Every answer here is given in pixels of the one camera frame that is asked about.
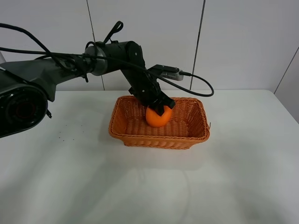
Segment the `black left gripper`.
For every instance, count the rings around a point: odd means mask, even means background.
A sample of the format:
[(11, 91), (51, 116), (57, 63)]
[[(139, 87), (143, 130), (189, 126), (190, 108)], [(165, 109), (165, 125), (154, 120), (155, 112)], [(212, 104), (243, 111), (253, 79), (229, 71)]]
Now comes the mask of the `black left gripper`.
[(128, 70), (128, 82), (131, 86), (129, 93), (134, 95), (142, 105), (149, 106), (157, 115), (162, 116), (165, 111), (164, 106), (173, 109), (175, 100), (162, 92), (157, 77), (153, 74), (161, 73), (157, 70)]

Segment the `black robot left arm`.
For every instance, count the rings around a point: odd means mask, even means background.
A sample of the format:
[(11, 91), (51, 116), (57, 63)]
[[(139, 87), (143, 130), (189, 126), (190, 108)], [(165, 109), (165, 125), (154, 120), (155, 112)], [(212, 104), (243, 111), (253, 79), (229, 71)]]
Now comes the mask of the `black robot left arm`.
[(121, 71), (130, 84), (129, 93), (144, 106), (164, 113), (175, 102), (164, 94), (157, 73), (146, 69), (142, 48), (133, 41), (88, 43), (84, 54), (30, 61), (7, 62), (0, 70), (0, 135), (6, 137), (36, 126), (50, 116), (48, 103), (56, 87), (87, 74), (102, 76)]

